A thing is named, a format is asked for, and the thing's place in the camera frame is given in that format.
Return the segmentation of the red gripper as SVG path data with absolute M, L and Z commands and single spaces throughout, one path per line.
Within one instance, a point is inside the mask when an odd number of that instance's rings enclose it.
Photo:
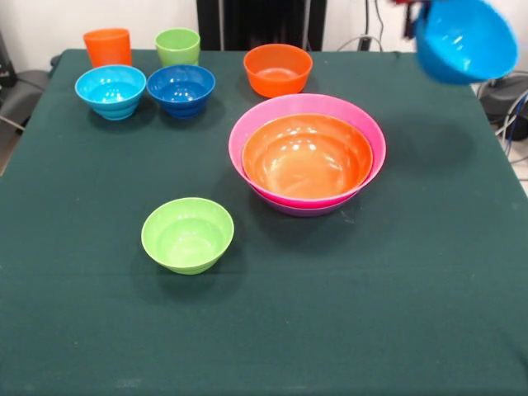
M 406 4 L 403 36 L 408 40 L 412 40 L 415 37 L 415 20 L 413 19 L 414 3 L 424 1 L 428 0 L 390 0 L 390 2 L 398 5 Z

